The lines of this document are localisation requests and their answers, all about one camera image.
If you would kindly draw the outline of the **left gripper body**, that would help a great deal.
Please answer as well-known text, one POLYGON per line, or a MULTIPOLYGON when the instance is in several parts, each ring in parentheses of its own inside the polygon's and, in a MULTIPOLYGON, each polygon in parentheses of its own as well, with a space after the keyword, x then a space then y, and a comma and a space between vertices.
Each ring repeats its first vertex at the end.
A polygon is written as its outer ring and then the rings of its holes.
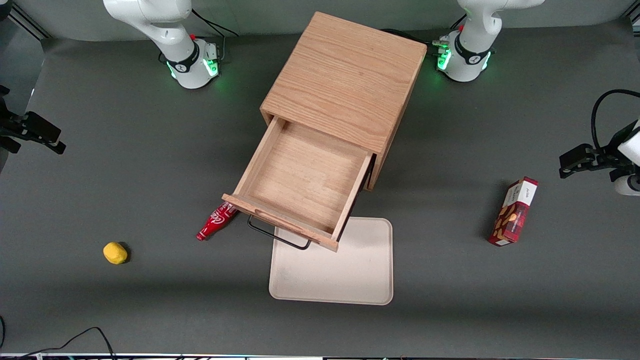
POLYGON ((597 130, 593 126, 593 145, 599 159, 608 166, 631 175, 639 175, 640 166, 640 128, 634 120, 614 134, 610 142, 601 146, 597 130))

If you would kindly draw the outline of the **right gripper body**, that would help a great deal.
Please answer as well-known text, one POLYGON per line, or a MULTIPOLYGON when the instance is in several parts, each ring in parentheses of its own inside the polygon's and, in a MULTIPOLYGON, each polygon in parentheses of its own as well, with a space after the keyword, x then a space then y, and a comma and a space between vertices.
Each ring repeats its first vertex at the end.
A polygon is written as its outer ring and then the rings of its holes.
POLYGON ((29 112, 23 115, 15 114, 11 111, 2 111, 0 114, 0 146, 7 152, 16 154, 21 148, 21 144, 16 141, 30 141, 27 136, 28 131, 23 126, 23 121, 28 118, 29 112))

